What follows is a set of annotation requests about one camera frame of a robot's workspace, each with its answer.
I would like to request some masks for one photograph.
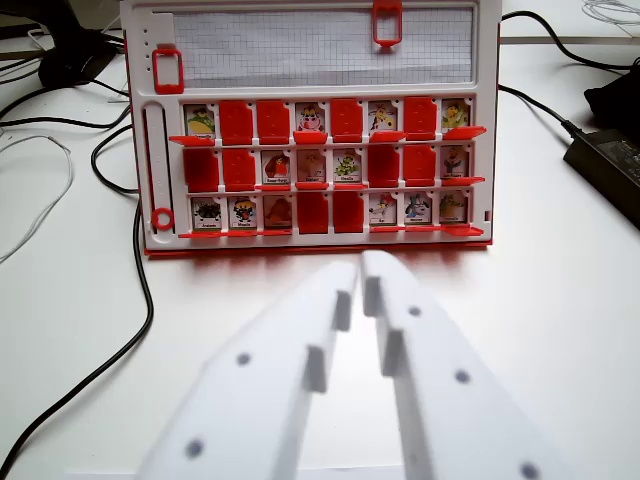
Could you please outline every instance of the black power brick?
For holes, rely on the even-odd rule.
[[[584,133],[573,124],[563,126],[574,139],[564,160],[640,229],[638,145],[617,130]]]

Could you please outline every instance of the cartoon character picture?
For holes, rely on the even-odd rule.
[[[443,133],[456,127],[469,125],[469,105],[461,98],[442,100],[442,131]]]
[[[230,228],[257,228],[256,204],[249,197],[229,197],[228,202]]]
[[[185,105],[184,116],[187,135],[215,137],[216,127],[213,122],[213,112],[206,105]]]
[[[265,228],[291,228],[291,202],[283,196],[264,197]]]
[[[222,228],[220,204],[213,198],[192,198],[191,212],[194,230],[220,230]]]
[[[404,206],[405,223],[431,223],[431,199],[426,193],[405,193]]]
[[[334,175],[337,183],[359,183],[362,179],[362,160],[355,150],[334,150]]]
[[[318,150],[298,150],[298,181],[325,181],[325,160]]]
[[[299,132],[324,132],[324,110],[317,103],[296,104]]]
[[[262,152],[263,183],[290,183],[289,157],[282,151]]]
[[[396,224],[396,200],[390,193],[369,195],[369,223],[371,225]]]
[[[440,150],[442,158],[442,168],[440,176],[442,178],[465,177],[469,165],[469,152],[461,145],[442,147]]]
[[[467,199],[462,192],[443,192],[440,197],[440,223],[463,223],[466,220]]]
[[[398,109],[390,101],[369,103],[369,130],[396,130]]]

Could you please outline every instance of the black cable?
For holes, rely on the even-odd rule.
[[[22,80],[23,78],[27,78],[30,77],[31,75],[38,73],[38,67],[36,67],[34,70],[31,70],[27,73],[23,73],[22,75],[18,75],[17,77],[11,77],[7,80],[0,80],[0,85],[5,85],[7,83],[12,83],[12,82],[17,82],[18,80]]]
[[[107,138],[105,138],[102,142],[100,142],[98,144],[98,146],[93,150],[93,152],[91,152],[91,169],[93,170],[93,173],[96,174],[96,177],[98,177],[98,180],[100,180],[103,185],[106,185],[111,190],[114,190],[114,191],[116,191],[118,193],[122,193],[122,194],[125,194],[125,195],[138,193],[138,189],[137,188],[124,188],[124,187],[121,187],[120,185],[116,185],[111,180],[107,180],[105,178],[105,176],[102,175],[100,170],[98,170],[97,160],[98,160],[98,155],[100,154],[100,150],[102,150],[102,148],[106,144],[111,142],[114,138],[116,138],[122,132],[126,132],[127,130],[129,130],[131,127],[132,127],[132,125],[125,125],[124,127],[116,130],[111,135],[109,135]]]
[[[521,92],[520,90],[516,90],[515,88],[505,87],[504,85],[500,85],[500,84],[498,85],[498,90],[510,93],[511,95],[515,95],[516,97],[524,100],[525,102],[529,102],[534,107],[538,107],[543,112],[548,113],[549,115],[551,115],[553,118],[555,118],[560,122],[560,125],[562,125],[562,128],[564,128],[569,133],[569,135],[571,135],[572,138],[575,138],[576,135],[584,133],[581,129],[579,129],[569,120],[561,116],[558,112],[547,107],[544,103],[540,103],[539,101],[534,100],[524,92]]]
[[[16,108],[18,105],[26,102],[27,100],[31,100],[33,97],[37,97],[38,95],[42,95],[44,93],[53,92],[55,90],[60,90],[61,88],[69,88],[69,87],[43,87],[38,90],[34,90],[33,92],[29,92],[26,95],[23,95],[22,97],[18,98],[17,100],[14,100],[9,105],[7,105],[2,110],[0,110],[0,118],[3,118],[7,113],[9,113],[11,110]]]
[[[144,299],[147,304],[147,318],[145,319],[142,327],[138,332],[129,340],[120,350],[118,350],[109,360],[100,365],[97,369],[91,372],[84,380],[73,387],[69,393],[54,403],[51,407],[44,411],[38,418],[36,418],[31,424],[22,432],[22,435],[14,443],[13,447],[9,451],[9,454],[5,458],[2,467],[0,468],[0,480],[5,480],[11,467],[15,463],[20,450],[24,446],[27,439],[36,431],[36,429],[42,425],[47,419],[49,419],[58,410],[69,403],[76,395],[84,390],[91,382],[107,371],[114,363],[122,358],[129,350],[131,350],[145,335],[149,332],[153,323],[153,298],[151,297],[151,291],[149,290],[149,284],[144,274],[144,267],[142,265],[142,255],[140,253],[140,228],[142,227],[142,214],[140,211],[140,202],[136,208],[136,213],[133,220],[133,256],[136,262],[136,270],[138,272],[138,278],[140,279],[140,286],[144,294]]]
[[[108,88],[112,92],[119,93],[120,95],[124,95],[125,97],[129,96],[129,92],[123,92],[122,90],[118,90],[117,88],[113,88],[111,85],[107,85],[106,83],[102,83],[100,80],[96,80],[95,78],[89,80],[91,83],[95,83],[96,85],[100,85],[101,87]]]
[[[590,67],[600,68],[602,70],[631,70],[634,67],[634,65],[613,65],[609,63],[600,63],[600,62],[596,62],[595,60],[589,60],[588,58],[581,57],[579,55],[576,55],[575,53],[571,53],[562,44],[562,42],[558,38],[558,35],[556,35],[556,32],[554,32],[553,28],[551,28],[551,25],[549,25],[549,23],[537,13],[530,12],[528,10],[518,10],[516,12],[511,12],[511,13],[507,13],[506,15],[503,15],[502,20],[503,21],[509,20],[510,18],[514,18],[514,17],[529,17],[536,20],[538,23],[540,23],[540,25],[542,25],[545,28],[545,30],[551,36],[551,39],[556,44],[556,46],[560,49],[560,51],[564,53],[567,57],[571,58],[572,60],[575,60],[576,62],[583,63]]]
[[[83,122],[82,120],[74,120],[72,118],[59,118],[59,117],[32,117],[32,118],[22,118],[20,120],[7,120],[6,122],[0,122],[0,127],[13,127],[15,125],[25,125],[27,123],[39,123],[39,122],[53,122],[53,123],[66,123],[68,125],[77,125],[78,127],[87,127],[87,128],[100,128],[100,129],[109,129],[118,125],[131,111],[131,106],[127,105],[127,107],[122,111],[122,113],[111,123],[90,123]]]
[[[4,72],[5,70],[10,70],[14,67],[19,67],[20,65],[24,65],[25,63],[28,63],[33,59],[40,58],[42,55],[44,55],[44,52],[37,52],[33,55],[29,55],[27,58],[23,58],[18,62],[14,62],[10,65],[3,65],[2,67],[0,67],[0,72]]]
[[[547,107],[545,104],[540,103],[537,100],[534,100],[529,95],[527,95],[524,92],[521,92],[520,90],[516,90],[515,88],[511,88],[511,87],[505,87],[504,85],[498,85],[498,90],[502,90],[503,92],[510,93],[511,95],[515,95],[516,97],[520,97],[522,100],[525,100],[529,102],[531,105],[538,107],[540,110],[547,112],[549,115],[551,115],[553,118],[558,120],[560,123],[567,121],[566,118],[562,117],[555,110],[552,110],[551,108]]]

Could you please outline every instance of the white grid panel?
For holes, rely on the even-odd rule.
[[[174,14],[187,88],[470,82],[472,8],[405,10],[403,39],[373,41],[371,11]],[[388,18],[380,38],[395,36]]]

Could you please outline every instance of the white table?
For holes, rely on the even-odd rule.
[[[609,62],[637,56],[630,47],[572,49]],[[506,46],[501,55],[501,82],[579,126],[589,121],[582,91],[615,78],[568,66],[554,46]],[[112,85],[123,78],[122,60],[100,76]],[[35,77],[30,81],[0,90],[0,103],[35,88]],[[106,121],[122,108],[108,104],[109,96],[97,86],[60,91],[8,118]],[[35,132],[71,148],[77,175],[41,230],[0,266],[1,458],[31,420],[120,348],[145,315],[131,253],[135,200],[107,190],[89,166],[91,150],[107,134],[41,124],[8,130],[0,145]],[[576,479],[635,480],[640,233],[562,161],[568,136],[545,114],[500,94],[497,139],[495,245],[398,256],[434,291]],[[45,141],[6,155],[0,249],[65,177],[62,154]],[[100,165],[114,181],[135,185],[126,136]],[[10,479],[134,471],[216,348],[274,297],[337,258],[358,256],[145,261],[156,305],[151,333],[34,435]],[[392,388],[377,365],[373,324],[355,315],[352,331],[338,338],[330,393],[313,403],[301,466],[400,462]]]

